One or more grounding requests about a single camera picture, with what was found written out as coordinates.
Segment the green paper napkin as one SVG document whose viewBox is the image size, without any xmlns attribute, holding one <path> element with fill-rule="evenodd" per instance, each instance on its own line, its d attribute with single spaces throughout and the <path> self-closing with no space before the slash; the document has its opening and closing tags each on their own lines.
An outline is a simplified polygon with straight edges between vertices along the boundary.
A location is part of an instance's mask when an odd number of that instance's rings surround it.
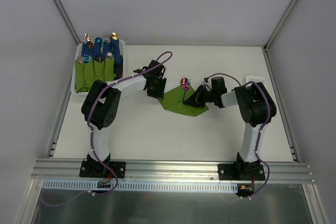
<svg viewBox="0 0 336 224">
<path fill-rule="evenodd" d="M 180 101 L 180 96 L 183 93 L 181 86 L 175 87 L 164 93 L 164 97 L 159 99 L 159 103 L 166 111 L 192 117 L 199 116 L 209 110 L 207 106 L 204 108 L 195 108 L 193 106 L 184 105 L 183 102 Z"/>
</svg>

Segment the iridescent fork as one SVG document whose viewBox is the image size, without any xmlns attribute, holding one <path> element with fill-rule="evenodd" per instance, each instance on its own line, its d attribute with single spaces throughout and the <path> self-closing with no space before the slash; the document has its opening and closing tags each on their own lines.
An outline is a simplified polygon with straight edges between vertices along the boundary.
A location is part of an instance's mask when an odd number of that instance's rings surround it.
<svg viewBox="0 0 336 224">
<path fill-rule="evenodd" d="M 189 79 L 189 78 L 186 78 L 186 77 L 182 78 L 182 80 L 181 80 L 182 92 L 181 92 L 181 97 L 180 97 L 181 102 L 184 101 L 186 93 L 191 87 L 191 82 L 192 82 L 192 80 Z"/>
</svg>

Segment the iridescent spoon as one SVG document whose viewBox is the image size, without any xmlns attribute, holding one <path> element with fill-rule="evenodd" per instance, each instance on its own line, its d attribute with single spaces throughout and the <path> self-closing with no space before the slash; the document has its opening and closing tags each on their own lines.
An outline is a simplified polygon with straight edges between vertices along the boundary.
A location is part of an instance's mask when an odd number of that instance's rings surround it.
<svg viewBox="0 0 336 224">
<path fill-rule="evenodd" d="M 186 95 L 186 92 L 189 89 L 188 78 L 182 78 L 180 84 L 181 84 L 181 88 L 182 88 L 181 95 L 180 95 L 180 102 L 183 102 L 184 98 L 185 98 L 185 95 Z"/>
</svg>

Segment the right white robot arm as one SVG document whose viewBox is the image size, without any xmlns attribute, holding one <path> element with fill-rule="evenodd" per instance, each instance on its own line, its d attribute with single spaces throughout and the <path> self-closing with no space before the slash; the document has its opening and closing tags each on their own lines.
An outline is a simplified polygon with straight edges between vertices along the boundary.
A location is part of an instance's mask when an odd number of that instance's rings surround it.
<svg viewBox="0 0 336 224">
<path fill-rule="evenodd" d="M 218 108 L 238 106 L 241 118 L 245 122 L 242 146 L 232 164 L 219 164 L 220 180 L 265 180 L 264 163 L 260 159 L 259 145 L 264 131 L 276 115 L 276 105 L 261 82 L 250 81 L 227 91 L 223 77 L 212 77 L 211 87 L 204 79 L 196 91 L 183 104 L 194 108 L 204 108 L 213 103 Z"/>
</svg>

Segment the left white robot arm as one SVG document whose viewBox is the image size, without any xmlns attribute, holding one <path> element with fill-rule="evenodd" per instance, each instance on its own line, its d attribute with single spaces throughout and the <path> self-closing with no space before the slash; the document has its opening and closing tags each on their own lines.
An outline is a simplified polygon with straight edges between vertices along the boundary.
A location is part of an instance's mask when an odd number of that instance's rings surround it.
<svg viewBox="0 0 336 224">
<path fill-rule="evenodd" d="M 166 85 L 163 64 L 152 60 L 147 67 L 133 71 L 132 75 L 112 83 L 97 80 L 93 83 L 81 107 L 81 113 L 90 131 L 90 151 L 81 163 L 80 177 L 103 178 L 112 176 L 110 162 L 109 126 L 116 119 L 122 98 L 146 91 L 147 96 L 163 98 Z"/>
</svg>

